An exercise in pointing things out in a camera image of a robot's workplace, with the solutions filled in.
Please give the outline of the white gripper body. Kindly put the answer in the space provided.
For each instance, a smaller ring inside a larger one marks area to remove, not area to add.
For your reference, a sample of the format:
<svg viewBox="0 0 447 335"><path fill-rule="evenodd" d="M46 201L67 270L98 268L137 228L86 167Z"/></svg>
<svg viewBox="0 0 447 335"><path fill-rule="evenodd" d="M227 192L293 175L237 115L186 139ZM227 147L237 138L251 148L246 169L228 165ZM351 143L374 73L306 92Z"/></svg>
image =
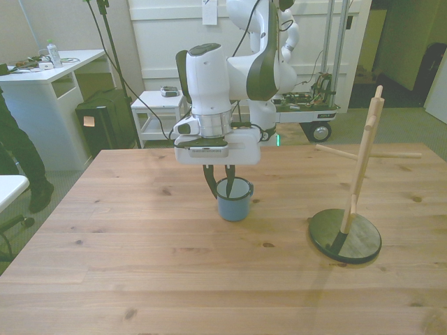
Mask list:
<svg viewBox="0 0 447 335"><path fill-rule="evenodd" d="M255 165L261 159L260 131L236 128L223 137L180 135L175 140L179 163L192 165Z"/></svg>

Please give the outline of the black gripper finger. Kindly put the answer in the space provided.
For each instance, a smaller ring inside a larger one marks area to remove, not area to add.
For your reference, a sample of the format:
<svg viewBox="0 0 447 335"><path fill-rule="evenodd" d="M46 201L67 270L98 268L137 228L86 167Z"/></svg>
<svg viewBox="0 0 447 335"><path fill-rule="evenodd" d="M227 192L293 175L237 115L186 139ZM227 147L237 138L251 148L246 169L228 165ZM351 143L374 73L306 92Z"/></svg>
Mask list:
<svg viewBox="0 0 447 335"><path fill-rule="evenodd" d="M225 171L226 171L226 197L230 198L230 194L233 188L233 183L235 180L235 165L225 165Z"/></svg>
<svg viewBox="0 0 447 335"><path fill-rule="evenodd" d="M207 185L209 186L213 196L217 198L217 182L214 178L214 166L213 165L203 165L203 173Z"/></svg>

